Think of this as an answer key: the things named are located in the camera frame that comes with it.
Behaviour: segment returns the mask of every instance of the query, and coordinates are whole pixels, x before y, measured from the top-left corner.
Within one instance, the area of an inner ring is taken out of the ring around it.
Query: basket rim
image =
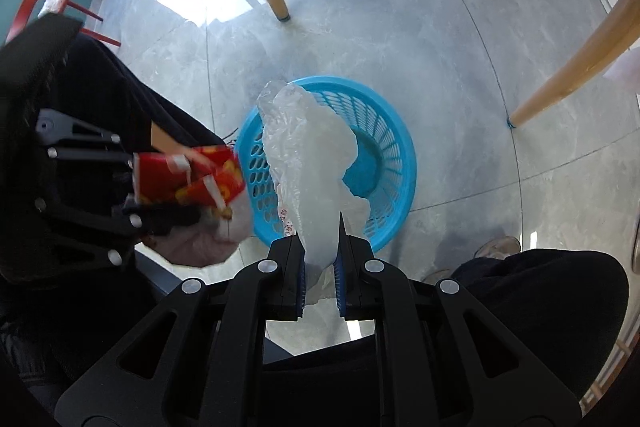
[[[349,80],[347,78],[342,78],[340,76],[331,76],[331,75],[316,75],[316,76],[306,76],[305,78],[299,78],[290,82],[290,84],[297,84],[301,87],[313,86],[313,90],[309,89],[310,92],[318,91],[318,90],[332,90],[335,89],[336,85],[347,88],[347,90],[354,90],[363,95],[364,98],[369,99],[372,102],[372,105],[376,110],[379,110],[383,113],[386,119],[391,123],[393,127],[394,134],[396,134],[396,141],[401,144],[401,148],[404,151],[403,158],[403,176],[406,177],[406,190],[401,192],[401,196],[398,200],[398,219],[396,219],[395,224],[392,227],[385,225],[382,227],[382,233],[377,233],[373,236],[373,239],[376,236],[380,236],[380,240],[372,242],[371,248],[373,251],[381,250],[391,239],[398,233],[399,229],[404,224],[409,211],[411,210],[411,205],[414,201],[415,195],[415,185],[417,182],[417,160],[415,156],[415,148],[414,142],[409,134],[407,127],[404,124],[404,121],[400,118],[396,110],[393,106],[388,103],[382,96],[376,93],[373,89],[364,84],[356,82],[354,80]],[[258,113],[258,108],[254,105],[249,114],[247,115],[244,123],[242,124],[242,128],[240,133],[238,134],[238,139],[236,140],[236,151],[240,154],[240,146],[242,143],[247,141],[248,138],[253,142],[253,137],[248,137],[249,132],[253,132],[253,128],[255,127],[256,117],[259,119],[260,115]],[[258,238],[265,244],[267,241],[266,238],[262,237],[262,234],[258,231],[258,227],[254,225],[254,231]]]

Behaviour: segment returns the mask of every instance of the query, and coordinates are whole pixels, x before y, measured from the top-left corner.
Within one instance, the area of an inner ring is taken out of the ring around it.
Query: person
[[[69,49],[49,105],[117,133],[127,152],[153,150],[153,130],[177,148],[222,143],[84,35]],[[513,237],[495,239],[451,277],[579,399],[620,331],[628,299],[625,271],[596,251],[520,250]],[[83,273],[39,289],[0,281],[0,377],[3,367],[13,367],[52,413],[64,390],[155,304],[134,261],[121,271]],[[378,425],[374,338],[268,363],[261,389],[264,425]],[[337,421],[327,407],[336,396],[362,406],[340,408]]]

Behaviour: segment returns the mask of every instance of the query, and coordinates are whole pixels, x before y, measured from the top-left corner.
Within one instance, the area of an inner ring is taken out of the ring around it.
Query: blue plastic basket
[[[414,200],[416,164],[409,132],[395,110],[369,87],[336,76],[310,76],[295,83],[331,107],[354,132],[358,157],[343,179],[355,196],[369,200],[364,231],[373,251],[380,250],[396,235]],[[244,121],[236,150],[254,209],[255,234],[270,245],[283,236],[283,227],[256,108]]]

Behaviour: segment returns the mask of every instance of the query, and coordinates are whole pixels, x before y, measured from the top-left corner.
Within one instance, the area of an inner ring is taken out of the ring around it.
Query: marble tile floor
[[[418,160],[414,205],[382,259],[419,279],[455,268],[501,234],[523,247],[630,258],[640,200],[636,97],[597,77],[522,128],[515,109],[606,15],[599,0],[103,0],[97,30],[143,82],[218,135],[240,126],[269,80],[336,74],[372,87],[407,124]],[[176,268],[207,282],[266,255],[254,237],[225,264]],[[270,323],[292,353],[349,340],[331,301],[297,325]],[[370,333],[360,325],[361,334]]]

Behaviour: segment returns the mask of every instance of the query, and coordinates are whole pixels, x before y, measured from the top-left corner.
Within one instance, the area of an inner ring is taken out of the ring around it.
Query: basket bottom
[[[382,155],[378,144],[360,129],[351,129],[358,143],[358,157],[344,173],[342,181],[351,194],[367,198],[378,186],[382,174]]]

